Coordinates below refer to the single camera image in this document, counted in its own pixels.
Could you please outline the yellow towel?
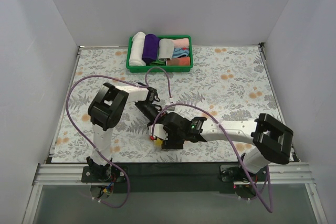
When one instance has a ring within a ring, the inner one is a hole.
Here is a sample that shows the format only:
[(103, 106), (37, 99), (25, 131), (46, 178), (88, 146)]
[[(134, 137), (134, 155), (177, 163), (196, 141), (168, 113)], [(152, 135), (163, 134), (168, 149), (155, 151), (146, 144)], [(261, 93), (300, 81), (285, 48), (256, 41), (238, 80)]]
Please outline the yellow towel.
[(163, 141), (161, 139), (157, 138), (156, 140), (153, 141), (153, 143), (156, 147), (161, 148)]

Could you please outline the grey towel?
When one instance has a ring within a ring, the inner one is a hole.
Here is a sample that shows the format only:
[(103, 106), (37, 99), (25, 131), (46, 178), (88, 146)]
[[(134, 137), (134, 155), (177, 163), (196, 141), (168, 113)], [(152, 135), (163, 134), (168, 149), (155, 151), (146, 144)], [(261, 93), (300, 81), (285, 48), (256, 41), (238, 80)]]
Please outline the grey towel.
[(159, 41), (158, 61), (171, 60), (174, 52), (174, 42), (171, 39), (163, 38)]

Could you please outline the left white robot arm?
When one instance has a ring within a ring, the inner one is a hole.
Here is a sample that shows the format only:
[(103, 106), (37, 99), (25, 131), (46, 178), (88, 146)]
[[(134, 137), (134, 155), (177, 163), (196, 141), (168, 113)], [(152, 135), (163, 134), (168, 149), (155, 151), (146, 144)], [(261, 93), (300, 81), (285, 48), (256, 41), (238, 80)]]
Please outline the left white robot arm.
[(125, 105), (134, 103), (151, 125), (162, 110), (160, 105), (154, 104), (159, 101), (157, 90), (151, 87), (103, 84), (88, 109), (94, 132), (94, 151), (87, 157), (87, 164), (97, 180), (104, 182), (111, 176), (111, 165), (106, 160), (112, 161), (112, 131), (119, 123)]

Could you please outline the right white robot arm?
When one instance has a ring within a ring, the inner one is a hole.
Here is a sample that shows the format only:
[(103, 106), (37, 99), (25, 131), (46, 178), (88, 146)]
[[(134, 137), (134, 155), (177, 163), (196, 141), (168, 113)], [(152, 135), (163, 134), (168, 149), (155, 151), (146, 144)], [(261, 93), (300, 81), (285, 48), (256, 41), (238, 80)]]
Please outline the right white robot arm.
[(239, 168), (257, 174), (270, 163), (290, 162), (293, 130), (269, 114), (255, 120), (226, 121), (223, 126), (206, 117), (188, 120), (175, 112), (164, 114), (155, 125), (153, 135), (162, 140), (162, 149), (181, 150), (185, 141), (192, 143), (232, 141), (250, 144), (253, 149), (240, 156)]

